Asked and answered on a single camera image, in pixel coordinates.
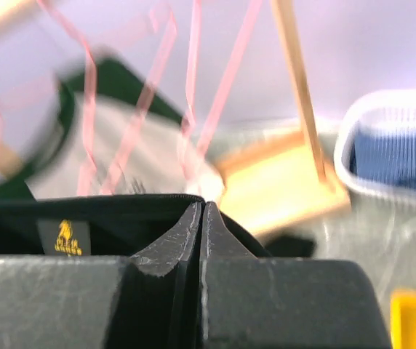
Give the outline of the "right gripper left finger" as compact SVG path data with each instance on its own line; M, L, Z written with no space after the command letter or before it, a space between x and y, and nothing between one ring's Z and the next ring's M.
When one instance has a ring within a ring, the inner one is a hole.
M198 264L0 255L0 348L194 348Z

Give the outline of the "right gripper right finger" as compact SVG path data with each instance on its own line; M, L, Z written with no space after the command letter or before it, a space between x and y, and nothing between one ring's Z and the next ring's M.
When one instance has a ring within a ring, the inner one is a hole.
M344 260L259 258L204 209L200 328L204 348L389 348L371 282Z

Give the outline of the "black t shirt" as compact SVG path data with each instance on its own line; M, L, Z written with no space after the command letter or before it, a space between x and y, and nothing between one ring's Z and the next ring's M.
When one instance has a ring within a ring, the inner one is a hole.
M3 256L122 256L162 273L210 254L310 257L315 245L293 236L262 245L216 204L187 194L0 201Z

